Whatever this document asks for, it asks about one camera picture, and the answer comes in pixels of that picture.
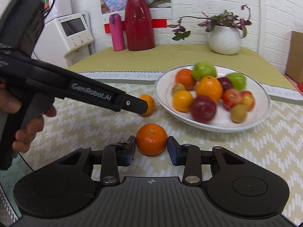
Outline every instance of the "red thermos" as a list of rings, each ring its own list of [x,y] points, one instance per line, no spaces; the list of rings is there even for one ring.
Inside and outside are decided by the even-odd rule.
[[[151,17],[145,0],[127,0],[125,25],[129,51],[148,50],[155,47]]]

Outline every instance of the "pink bottle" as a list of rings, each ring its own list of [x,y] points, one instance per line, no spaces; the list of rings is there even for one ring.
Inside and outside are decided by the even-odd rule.
[[[121,16],[117,13],[112,14],[109,17],[109,28],[112,34],[112,41],[114,51],[120,51],[125,49]]]

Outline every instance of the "thermos lid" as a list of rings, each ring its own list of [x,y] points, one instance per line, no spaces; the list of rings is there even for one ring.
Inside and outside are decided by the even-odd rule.
[[[116,22],[121,21],[121,16],[118,13],[114,13],[109,17],[109,23],[115,24]]]

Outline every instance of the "human hand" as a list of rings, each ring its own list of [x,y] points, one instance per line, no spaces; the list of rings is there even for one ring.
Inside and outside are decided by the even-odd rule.
[[[6,113],[16,113],[21,108],[21,102],[13,95],[8,93],[5,89],[0,89],[0,109]],[[51,106],[44,113],[48,117],[56,116],[56,109]],[[16,141],[13,143],[13,150],[17,152],[26,153],[29,151],[31,142],[35,139],[36,134],[43,130],[44,118],[31,120],[25,129],[20,129],[16,132]]]

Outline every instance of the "orange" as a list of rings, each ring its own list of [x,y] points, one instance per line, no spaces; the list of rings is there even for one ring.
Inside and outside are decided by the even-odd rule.
[[[167,133],[159,125],[146,124],[137,131],[136,144],[143,154],[160,154],[167,145]]]
[[[196,85],[196,80],[192,76],[192,70],[182,69],[178,71],[175,77],[176,83],[181,83],[185,86],[186,90],[192,90]]]
[[[148,105],[147,111],[144,114],[142,114],[141,116],[144,117],[144,116],[152,114],[155,110],[155,100],[154,100],[154,98],[150,95],[142,95],[139,98],[142,99],[142,100],[145,100],[147,102],[147,105]]]
[[[179,90],[172,99],[173,106],[180,112],[187,112],[194,98],[187,90]]]
[[[218,79],[206,76],[201,79],[196,92],[197,96],[208,96],[217,103],[223,95],[223,88]]]

